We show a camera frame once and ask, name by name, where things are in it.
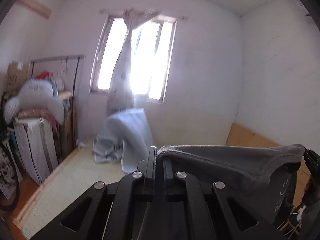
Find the white cloth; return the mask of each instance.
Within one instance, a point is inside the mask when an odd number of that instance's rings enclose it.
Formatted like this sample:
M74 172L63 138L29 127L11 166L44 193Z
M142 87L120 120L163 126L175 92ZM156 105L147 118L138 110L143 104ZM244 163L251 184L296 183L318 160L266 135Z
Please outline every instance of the white cloth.
M140 12L134 9L127 9L124 11L123 19L128 29L111 77L107 99L108 115L128 108L133 108L133 94L129 80L131 72L132 31L157 15L159 15L159 12L153 10Z
M154 145L151 130L143 109L128 109L110 115L98 133L92 151L95 162L117 161L122 171L137 170L138 163L149 157Z

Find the white suitcase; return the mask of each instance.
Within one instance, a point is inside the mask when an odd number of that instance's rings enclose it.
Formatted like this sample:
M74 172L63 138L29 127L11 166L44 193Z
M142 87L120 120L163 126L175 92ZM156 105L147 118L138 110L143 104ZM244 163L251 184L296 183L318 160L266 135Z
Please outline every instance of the white suitcase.
M15 119L13 124L22 164L40 185L58 166L52 127L45 118Z

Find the metal screw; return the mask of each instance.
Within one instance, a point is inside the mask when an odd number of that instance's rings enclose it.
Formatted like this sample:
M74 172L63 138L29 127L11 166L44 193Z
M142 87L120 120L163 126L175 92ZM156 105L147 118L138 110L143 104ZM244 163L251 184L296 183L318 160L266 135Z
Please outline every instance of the metal screw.
M184 179L187 176L187 174L184 171L178 171L177 177L180 179Z
M132 177L134 177L135 179L141 178L142 177L142 172L141 171L135 171L134 173L132 173Z
M98 182L96 182L95 184L94 184L94 188L95 189L102 189L102 188L104 188L104 182L102 182L102 181L98 181Z
M222 181L217 181L213 184L218 189L223 189L225 187L225 184Z

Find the wall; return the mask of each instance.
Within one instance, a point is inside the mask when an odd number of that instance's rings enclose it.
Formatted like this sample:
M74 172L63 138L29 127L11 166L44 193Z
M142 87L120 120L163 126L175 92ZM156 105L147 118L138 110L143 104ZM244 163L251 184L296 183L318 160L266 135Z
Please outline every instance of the wall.
M13 5L0 25L0 94L11 61L28 62L42 56L44 44L65 0L37 1L52 10L49 20Z
M89 94L94 55L106 14L101 8L151 8L179 20L163 104L143 107L158 145L225 144L236 116L242 73L242 30L234 14L203 0L67 0L47 53L85 54L79 75L79 137L99 130L105 95Z
M244 79L236 122L320 153L320 32L295 0L242 17Z

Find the cardboard box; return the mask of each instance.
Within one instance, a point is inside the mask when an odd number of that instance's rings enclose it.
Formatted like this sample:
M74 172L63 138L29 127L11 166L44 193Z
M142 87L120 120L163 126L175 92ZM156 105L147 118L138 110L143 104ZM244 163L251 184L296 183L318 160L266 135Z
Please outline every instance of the cardboard box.
M71 112L63 125L59 127L62 159L66 158L74 149L76 143L77 119L75 112L73 113L73 131L71 130Z
M8 66L5 78L5 92L19 92L23 84L31 77L31 67L28 63L12 62Z

